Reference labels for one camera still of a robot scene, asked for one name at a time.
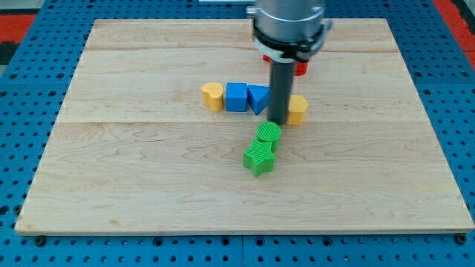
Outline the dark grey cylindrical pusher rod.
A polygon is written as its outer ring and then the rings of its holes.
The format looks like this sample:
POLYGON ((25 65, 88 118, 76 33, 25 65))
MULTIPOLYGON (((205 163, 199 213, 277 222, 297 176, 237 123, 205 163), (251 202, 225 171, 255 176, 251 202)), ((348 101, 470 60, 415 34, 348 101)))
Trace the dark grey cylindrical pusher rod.
POLYGON ((286 122, 294 72, 295 62, 282 63, 272 60, 267 119, 277 125, 286 122))

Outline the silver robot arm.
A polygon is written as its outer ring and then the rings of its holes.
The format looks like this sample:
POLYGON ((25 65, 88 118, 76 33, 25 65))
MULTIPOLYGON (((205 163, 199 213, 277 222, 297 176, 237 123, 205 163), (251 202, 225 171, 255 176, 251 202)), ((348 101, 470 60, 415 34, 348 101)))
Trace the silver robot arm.
POLYGON ((325 20, 321 0, 255 0, 247 7, 255 46, 271 59, 267 119, 286 123, 298 62, 308 62, 322 47, 333 22, 325 20))

